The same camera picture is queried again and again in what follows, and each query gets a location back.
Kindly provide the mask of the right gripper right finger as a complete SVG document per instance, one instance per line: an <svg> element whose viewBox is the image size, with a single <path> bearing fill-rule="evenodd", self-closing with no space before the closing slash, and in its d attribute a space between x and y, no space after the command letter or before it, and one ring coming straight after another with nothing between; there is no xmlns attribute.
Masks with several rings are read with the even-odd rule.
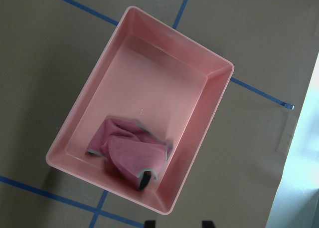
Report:
<svg viewBox="0 0 319 228"><path fill-rule="evenodd" d="M215 224L213 221L204 220L204 221L202 221L201 227L202 228L215 228Z"/></svg>

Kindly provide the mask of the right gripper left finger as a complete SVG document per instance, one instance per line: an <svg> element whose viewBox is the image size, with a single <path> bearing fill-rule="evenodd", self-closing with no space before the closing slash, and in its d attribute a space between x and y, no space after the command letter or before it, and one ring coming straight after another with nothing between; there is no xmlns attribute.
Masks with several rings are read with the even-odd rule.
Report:
<svg viewBox="0 0 319 228"><path fill-rule="evenodd" d="M155 220L147 220L144 222L144 228L155 228L156 221Z"/></svg>

